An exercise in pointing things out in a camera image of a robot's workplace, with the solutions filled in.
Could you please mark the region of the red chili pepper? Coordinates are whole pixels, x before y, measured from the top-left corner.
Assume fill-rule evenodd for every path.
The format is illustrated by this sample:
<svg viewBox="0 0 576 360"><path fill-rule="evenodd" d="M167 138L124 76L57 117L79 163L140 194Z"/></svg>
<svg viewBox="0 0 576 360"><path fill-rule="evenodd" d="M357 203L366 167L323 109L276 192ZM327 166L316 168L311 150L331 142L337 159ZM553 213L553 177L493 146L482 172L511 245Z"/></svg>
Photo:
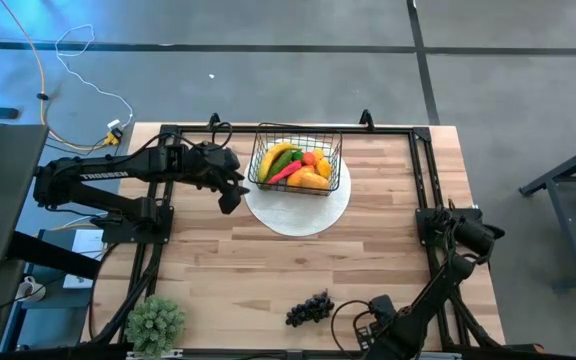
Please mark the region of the red chili pepper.
<svg viewBox="0 0 576 360"><path fill-rule="evenodd" d="M294 172L298 171L302 167L302 163L300 160L295 160L285 166L282 170L280 170L277 174L272 176L268 181L267 184L276 184L280 180L290 176Z"/></svg>

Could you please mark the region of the white round woven placemat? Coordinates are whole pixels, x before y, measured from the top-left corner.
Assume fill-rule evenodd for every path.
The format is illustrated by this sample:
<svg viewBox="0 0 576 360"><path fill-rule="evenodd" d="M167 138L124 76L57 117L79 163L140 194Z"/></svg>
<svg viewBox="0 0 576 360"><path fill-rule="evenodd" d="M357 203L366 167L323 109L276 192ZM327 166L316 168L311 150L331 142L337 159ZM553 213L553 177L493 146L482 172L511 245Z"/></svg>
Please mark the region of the white round woven placemat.
<svg viewBox="0 0 576 360"><path fill-rule="evenodd" d="M351 178L343 158L340 186L328 196L260 190L246 179L247 168L244 186L250 192L245 195L246 204L258 220L278 234L302 237L320 233L335 224L349 205Z"/></svg>

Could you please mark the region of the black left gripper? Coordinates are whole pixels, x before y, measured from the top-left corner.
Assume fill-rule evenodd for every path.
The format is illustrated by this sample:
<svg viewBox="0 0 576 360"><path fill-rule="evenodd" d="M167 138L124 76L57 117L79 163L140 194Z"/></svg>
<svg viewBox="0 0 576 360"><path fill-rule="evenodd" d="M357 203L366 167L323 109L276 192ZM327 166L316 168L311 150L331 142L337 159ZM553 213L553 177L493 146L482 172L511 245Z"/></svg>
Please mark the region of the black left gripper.
<svg viewBox="0 0 576 360"><path fill-rule="evenodd" d="M228 147L200 143L187 151L187 183L213 191L225 191L219 198L223 214L231 214L249 189L239 185L242 175L237 155Z"/></svg>

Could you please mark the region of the green artificial plant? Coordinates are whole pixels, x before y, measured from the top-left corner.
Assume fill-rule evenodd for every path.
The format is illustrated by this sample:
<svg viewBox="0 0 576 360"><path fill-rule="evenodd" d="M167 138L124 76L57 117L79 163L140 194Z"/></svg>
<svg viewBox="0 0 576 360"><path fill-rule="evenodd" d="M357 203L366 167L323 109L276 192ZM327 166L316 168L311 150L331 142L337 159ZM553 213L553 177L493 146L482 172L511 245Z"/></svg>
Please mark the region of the green artificial plant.
<svg viewBox="0 0 576 360"><path fill-rule="evenodd" d="M134 352L158 359L173 349L184 326L185 312L176 302L152 295L128 314L125 336Z"/></svg>

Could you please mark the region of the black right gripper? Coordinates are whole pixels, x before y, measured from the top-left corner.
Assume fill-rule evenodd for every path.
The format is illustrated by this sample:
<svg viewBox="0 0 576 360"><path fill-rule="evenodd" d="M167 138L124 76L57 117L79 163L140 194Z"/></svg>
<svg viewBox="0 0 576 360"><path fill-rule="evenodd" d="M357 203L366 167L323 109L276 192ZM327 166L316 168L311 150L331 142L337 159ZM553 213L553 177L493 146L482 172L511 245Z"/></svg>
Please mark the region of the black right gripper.
<svg viewBox="0 0 576 360"><path fill-rule="evenodd" d="M395 308L388 295L381 295L368 302L368 310L356 316L372 315L374 321L356 327L356 338L363 358L402 358L402 350L394 337Z"/></svg>

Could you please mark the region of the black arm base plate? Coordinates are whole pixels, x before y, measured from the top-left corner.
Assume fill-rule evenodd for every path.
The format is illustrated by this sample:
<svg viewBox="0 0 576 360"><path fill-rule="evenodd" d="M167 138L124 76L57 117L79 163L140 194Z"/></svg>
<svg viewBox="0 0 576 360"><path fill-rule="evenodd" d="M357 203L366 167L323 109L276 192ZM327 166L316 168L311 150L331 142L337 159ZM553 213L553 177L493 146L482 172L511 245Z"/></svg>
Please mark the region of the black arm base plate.
<svg viewBox="0 0 576 360"><path fill-rule="evenodd" d="M174 208L159 206L154 221L110 222L100 225L105 243L165 244L170 239Z"/></svg>
<svg viewBox="0 0 576 360"><path fill-rule="evenodd" d="M434 242L434 237L445 231L458 237L466 230L473 231L476 227L483 227L483 213L478 208L450 209L439 206L417 209L415 221L419 240L426 245Z"/></svg>

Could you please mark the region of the orange mango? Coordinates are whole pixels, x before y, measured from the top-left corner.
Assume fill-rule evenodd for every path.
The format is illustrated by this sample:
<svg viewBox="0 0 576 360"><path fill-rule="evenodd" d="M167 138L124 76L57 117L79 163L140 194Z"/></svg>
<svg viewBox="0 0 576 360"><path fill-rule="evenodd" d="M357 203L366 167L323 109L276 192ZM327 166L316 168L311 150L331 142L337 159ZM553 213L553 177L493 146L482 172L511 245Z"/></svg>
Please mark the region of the orange mango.
<svg viewBox="0 0 576 360"><path fill-rule="evenodd" d="M295 171L294 173L289 175L287 178L286 185L287 186L293 186L293 187L300 186L303 175L305 173L308 173L308 172L310 172L310 173L314 172L314 166L313 165L304 165L300 169L298 169L297 171Z"/></svg>

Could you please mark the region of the green cucumber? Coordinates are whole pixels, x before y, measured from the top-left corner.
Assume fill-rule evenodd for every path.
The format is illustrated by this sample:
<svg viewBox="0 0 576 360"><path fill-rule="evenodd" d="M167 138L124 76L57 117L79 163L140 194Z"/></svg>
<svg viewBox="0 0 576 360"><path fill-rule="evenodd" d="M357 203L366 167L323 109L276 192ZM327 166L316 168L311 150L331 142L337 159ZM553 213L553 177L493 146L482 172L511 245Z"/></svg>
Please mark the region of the green cucumber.
<svg viewBox="0 0 576 360"><path fill-rule="evenodd" d="M272 178L277 175L281 170L288 166L292 162L294 150L285 150L277 158L277 160L272 164L268 172L268 178Z"/></svg>

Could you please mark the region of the black desk leg beam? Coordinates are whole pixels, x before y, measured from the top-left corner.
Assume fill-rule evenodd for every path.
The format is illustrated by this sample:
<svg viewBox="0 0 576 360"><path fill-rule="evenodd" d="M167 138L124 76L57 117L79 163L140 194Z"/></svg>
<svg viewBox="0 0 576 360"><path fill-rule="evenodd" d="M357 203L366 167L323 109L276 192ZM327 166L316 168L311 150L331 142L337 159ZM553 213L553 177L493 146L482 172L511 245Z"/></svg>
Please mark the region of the black desk leg beam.
<svg viewBox="0 0 576 360"><path fill-rule="evenodd" d="M101 262L98 260L17 231L12 235L6 255L8 258L23 260L85 279L94 279L101 267Z"/></svg>

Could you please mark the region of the yellow banana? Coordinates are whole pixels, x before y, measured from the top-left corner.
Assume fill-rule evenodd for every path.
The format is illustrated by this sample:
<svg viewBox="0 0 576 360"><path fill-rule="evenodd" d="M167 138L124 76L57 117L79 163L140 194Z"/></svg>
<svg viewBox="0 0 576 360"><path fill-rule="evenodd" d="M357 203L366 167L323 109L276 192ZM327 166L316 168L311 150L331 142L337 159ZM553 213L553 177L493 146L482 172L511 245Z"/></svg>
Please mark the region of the yellow banana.
<svg viewBox="0 0 576 360"><path fill-rule="evenodd" d="M267 182L270 178L268 178L268 172L272 164L277 160L277 158L281 155L282 152L285 150L294 150L300 151L296 145L291 143L279 143L271 147L266 154L264 155L261 164L258 168L257 172L257 180L259 182Z"/></svg>

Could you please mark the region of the white mug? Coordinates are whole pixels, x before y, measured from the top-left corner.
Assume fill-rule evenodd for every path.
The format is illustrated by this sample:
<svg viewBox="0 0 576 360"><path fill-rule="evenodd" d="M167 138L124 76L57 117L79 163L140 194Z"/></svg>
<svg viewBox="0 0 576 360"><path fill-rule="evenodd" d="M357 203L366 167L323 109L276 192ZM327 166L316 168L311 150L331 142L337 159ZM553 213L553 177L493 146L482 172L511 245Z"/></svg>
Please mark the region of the white mug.
<svg viewBox="0 0 576 360"><path fill-rule="evenodd" d="M26 276L18 285L15 299L26 303L41 301L46 294L44 285L36 282L33 276Z"/></svg>

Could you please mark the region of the white paper sheet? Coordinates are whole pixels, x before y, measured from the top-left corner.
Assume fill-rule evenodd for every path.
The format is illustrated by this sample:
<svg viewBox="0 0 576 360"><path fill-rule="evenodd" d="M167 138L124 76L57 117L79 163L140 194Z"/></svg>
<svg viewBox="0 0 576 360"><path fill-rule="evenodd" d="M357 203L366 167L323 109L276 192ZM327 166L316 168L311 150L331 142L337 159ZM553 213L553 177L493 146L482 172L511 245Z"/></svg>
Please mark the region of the white paper sheet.
<svg viewBox="0 0 576 360"><path fill-rule="evenodd" d="M103 231L101 229L80 229L75 232L72 250L93 260L99 261L104 253L105 245L102 242ZM89 289L92 280L80 276L68 274L64 278L64 289Z"/></svg>

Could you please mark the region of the dark purple grape bunch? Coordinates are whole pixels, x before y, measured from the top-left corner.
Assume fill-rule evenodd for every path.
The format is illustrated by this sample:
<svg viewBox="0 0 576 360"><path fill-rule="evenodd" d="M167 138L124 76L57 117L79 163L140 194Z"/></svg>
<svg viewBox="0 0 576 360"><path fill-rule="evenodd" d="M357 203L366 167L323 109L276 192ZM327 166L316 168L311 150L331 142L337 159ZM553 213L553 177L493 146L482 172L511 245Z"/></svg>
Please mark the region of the dark purple grape bunch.
<svg viewBox="0 0 576 360"><path fill-rule="evenodd" d="M299 327L308 321L319 323L328 318L334 308L335 303L331 300L327 291L316 293L303 303L293 306L286 313L285 324Z"/></svg>

